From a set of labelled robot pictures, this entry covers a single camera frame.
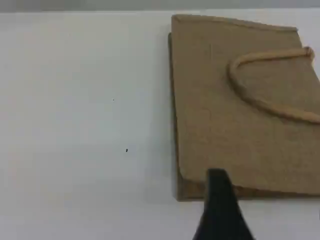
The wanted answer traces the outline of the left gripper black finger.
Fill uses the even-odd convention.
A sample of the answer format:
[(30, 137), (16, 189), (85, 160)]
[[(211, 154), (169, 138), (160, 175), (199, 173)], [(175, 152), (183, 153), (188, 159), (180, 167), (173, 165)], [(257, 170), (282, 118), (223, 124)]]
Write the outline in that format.
[(194, 240), (253, 240), (224, 169), (207, 171), (206, 197)]

